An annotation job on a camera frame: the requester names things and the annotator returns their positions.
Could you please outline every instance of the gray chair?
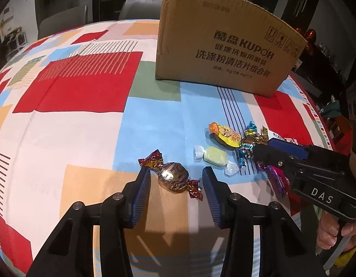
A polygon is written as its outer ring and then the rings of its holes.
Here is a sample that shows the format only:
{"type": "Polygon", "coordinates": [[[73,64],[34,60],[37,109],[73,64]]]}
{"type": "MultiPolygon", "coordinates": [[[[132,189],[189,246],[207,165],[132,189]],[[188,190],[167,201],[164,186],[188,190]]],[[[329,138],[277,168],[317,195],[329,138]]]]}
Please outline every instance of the gray chair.
{"type": "Polygon", "coordinates": [[[162,0],[126,0],[119,20],[160,19],[162,0]]]}
{"type": "Polygon", "coordinates": [[[70,8],[44,19],[38,28],[38,39],[68,29],[84,26],[87,23],[88,8],[86,5],[70,8]]]}

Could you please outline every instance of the patchwork tablecloth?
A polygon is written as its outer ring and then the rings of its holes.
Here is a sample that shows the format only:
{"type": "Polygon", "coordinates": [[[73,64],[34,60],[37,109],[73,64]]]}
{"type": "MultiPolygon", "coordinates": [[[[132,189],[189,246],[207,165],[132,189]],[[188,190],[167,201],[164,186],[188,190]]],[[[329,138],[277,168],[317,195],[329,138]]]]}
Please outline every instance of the patchwork tablecloth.
{"type": "MultiPolygon", "coordinates": [[[[24,276],[74,201],[99,203],[136,178],[159,149],[200,179],[193,147],[217,146],[208,125],[243,135],[253,121],[299,144],[331,149],[312,101],[288,77],[271,98],[203,84],[155,80],[159,21],[101,22],[39,40],[0,72],[0,255],[24,276]]],[[[228,151],[229,160],[235,155],[228,151]]],[[[219,180],[252,202],[276,197],[253,161],[219,180]]],[[[280,201],[300,226],[298,209],[280,201]]],[[[227,230],[204,201],[152,177],[148,210],[125,232],[134,276],[219,276],[227,230]]],[[[253,276],[259,274],[255,229],[253,276]]],[[[98,229],[94,272],[101,276],[98,229]]]]}

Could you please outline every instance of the blue foil candy wrapper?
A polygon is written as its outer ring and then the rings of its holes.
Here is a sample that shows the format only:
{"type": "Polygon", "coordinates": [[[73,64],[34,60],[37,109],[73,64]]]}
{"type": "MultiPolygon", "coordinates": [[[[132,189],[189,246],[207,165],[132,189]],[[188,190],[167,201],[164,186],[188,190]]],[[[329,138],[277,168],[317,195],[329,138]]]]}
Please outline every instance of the blue foil candy wrapper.
{"type": "Polygon", "coordinates": [[[269,140],[268,129],[262,127],[262,133],[257,133],[257,127],[253,122],[250,122],[245,129],[244,137],[240,142],[240,147],[236,148],[236,156],[238,166],[241,168],[246,165],[246,159],[252,157],[252,150],[255,144],[267,144],[269,140]]]}

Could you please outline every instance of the yellow object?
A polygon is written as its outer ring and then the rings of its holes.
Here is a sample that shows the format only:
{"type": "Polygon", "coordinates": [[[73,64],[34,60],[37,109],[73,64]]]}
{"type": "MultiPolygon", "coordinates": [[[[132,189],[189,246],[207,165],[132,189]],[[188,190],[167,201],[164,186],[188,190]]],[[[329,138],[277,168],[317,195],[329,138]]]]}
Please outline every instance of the yellow object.
{"type": "Polygon", "coordinates": [[[213,146],[206,149],[206,152],[203,155],[203,160],[219,167],[226,166],[228,163],[227,153],[213,146]]]}
{"type": "Polygon", "coordinates": [[[209,125],[209,130],[211,133],[215,133],[222,141],[227,145],[238,148],[240,146],[241,135],[233,131],[228,126],[219,125],[215,122],[209,125]]]}
{"type": "Polygon", "coordinates": [[[350,261],[351,257],[354,255],[356,251],[356,247],[342,253],[338,258],[335,260],[335,266],[337,268],[346,267],[347,263],[350,261]]]}

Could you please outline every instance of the cabinet door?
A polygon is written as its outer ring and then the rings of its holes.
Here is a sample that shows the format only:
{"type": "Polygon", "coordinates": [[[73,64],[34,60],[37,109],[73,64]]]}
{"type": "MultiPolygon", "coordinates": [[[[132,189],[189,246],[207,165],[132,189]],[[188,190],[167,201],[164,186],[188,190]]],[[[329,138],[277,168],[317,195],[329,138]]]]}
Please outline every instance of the cabinet door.
{"type": "Polygon", "coordinates": [[[288,0],[282,20],[306,32],[319,0],[288,0]]]}

